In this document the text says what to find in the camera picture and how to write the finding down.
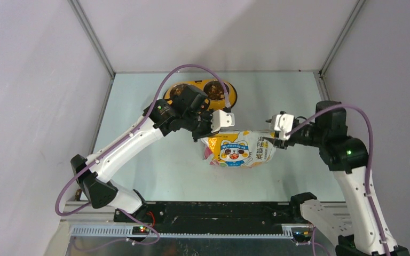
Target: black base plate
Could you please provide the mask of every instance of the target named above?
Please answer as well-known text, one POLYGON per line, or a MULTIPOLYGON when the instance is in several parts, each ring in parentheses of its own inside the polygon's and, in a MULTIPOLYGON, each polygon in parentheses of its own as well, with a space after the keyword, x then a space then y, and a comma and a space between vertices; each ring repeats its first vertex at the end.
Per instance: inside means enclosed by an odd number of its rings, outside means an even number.
MULTIPOLYGON (((278 202, 147 202, 160 233, 283 234, 283 223, 298 223, 288 203, 278 202)), ((114 222, 133 222, 121 212, 114 222)), ((150 215, 140 221, 151 223, 150 215)))

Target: yellow snack bag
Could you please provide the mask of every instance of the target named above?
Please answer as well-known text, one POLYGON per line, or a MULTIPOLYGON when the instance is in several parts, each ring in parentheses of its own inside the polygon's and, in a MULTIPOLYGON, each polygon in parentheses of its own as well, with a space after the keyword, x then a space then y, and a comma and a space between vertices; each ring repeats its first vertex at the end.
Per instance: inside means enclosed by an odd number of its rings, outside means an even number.
POLYGON ((203 138, 204 158, 220 167, 251 168, 268 162, 275 148, 263 137, 273 138, 274 132, 230 131, 203 138))

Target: red wire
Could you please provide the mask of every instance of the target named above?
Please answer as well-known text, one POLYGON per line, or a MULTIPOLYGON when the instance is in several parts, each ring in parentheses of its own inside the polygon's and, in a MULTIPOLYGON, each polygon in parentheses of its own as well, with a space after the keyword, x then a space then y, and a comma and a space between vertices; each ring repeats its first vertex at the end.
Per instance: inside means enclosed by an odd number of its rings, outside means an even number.
POLYGON ((153 215, 152 212, 147 212, 147 215, 152 216, 152 220, 153 220, 153 222, 152 222, 152 227, 154 227, 154 226, 155 226, 155 216, 153 215))

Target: black motor joint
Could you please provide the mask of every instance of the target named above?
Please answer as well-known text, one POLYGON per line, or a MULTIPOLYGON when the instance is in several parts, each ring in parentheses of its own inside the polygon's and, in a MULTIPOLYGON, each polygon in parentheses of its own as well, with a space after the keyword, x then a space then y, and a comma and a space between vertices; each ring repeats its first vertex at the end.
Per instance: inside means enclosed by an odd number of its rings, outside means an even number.
POLYGON ((210 100, 205 92, 199 88, 187 85, 180 95, 170 99, 171 104, 165 100, 157 100, 155 108, 150 114, 150 119, 155 123, 164 136, 172 131, 186 129, 192 132, 194 142, 200 138, 212 136, 211 119, 213 110, 207 110, 210 100))

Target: yellow pet bowl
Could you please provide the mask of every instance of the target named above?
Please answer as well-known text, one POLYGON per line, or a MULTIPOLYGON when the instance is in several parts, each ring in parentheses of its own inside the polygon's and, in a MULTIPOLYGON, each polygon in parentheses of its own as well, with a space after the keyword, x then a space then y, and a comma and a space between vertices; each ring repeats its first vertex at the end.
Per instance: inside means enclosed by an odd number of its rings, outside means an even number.
MULTIPOLYGON (((228 81, 224 81, 224 83, 228 92, 228 99, 231 105, 230 107, 232 108, 236 103, 238 95, 236 94, 236 90, 232 84, 230 84, 228 81)), ((163 99, 167 100, 167 103, 171 104, 172 101, 170 99, 172 99, 176 95, 180 95, 186 85, 195 86, 203 90, 208 95, 208 99, 210 99, 210 106, 208 107, 208 109, 218 110, 225 108, 224 90, 221 84, 216 79, 176 83, 165 92, 163 99)))

